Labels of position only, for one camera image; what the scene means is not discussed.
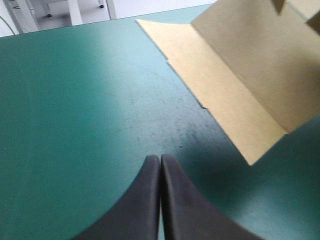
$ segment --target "green table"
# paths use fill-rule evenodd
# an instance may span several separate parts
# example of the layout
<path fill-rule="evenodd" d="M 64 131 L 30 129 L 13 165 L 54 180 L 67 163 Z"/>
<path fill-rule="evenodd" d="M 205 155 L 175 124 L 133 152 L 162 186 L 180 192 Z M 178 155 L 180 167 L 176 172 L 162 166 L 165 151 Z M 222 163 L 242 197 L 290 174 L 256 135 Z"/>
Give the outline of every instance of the green table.
<path fill-rule="evenodd" d="M 207 7 L 0 39 L 0 239 L 71 238 L 162 153 L 250 231 L 320 236 L 320 117 L 249 167 L 135 23 L 188 23 Z"/>

